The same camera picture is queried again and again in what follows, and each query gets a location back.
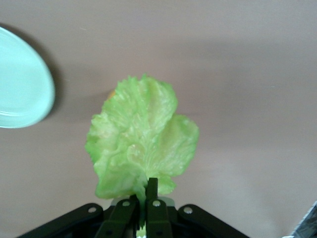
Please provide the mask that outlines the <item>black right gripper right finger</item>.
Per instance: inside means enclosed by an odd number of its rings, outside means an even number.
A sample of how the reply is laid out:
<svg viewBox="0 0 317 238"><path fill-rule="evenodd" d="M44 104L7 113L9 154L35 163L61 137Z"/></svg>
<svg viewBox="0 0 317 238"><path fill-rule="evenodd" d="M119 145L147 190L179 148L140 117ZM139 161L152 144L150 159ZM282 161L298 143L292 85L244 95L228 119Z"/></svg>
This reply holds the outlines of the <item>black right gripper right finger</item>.
<svg viewBox="0 0 317 238"><path fill-rule="evenodd" d="M179 209L173 200L158 196L158 179L150 178L146 188L146 236L148 238L246 238L204 209L186 204Z"/></svg>

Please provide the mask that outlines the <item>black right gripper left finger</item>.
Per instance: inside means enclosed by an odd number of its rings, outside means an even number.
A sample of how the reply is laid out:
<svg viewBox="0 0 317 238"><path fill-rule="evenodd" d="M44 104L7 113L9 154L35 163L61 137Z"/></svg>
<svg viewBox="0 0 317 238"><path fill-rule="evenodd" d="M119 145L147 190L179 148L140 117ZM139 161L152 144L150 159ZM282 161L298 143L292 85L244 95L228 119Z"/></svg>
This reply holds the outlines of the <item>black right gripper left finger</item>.
<svg viewBox="0 0 317 238"><path fill-rule="evenodd" d="M21 238L134 238L138 225L136 196L116 200L104 210L88 203L22 235Z"/></svg>

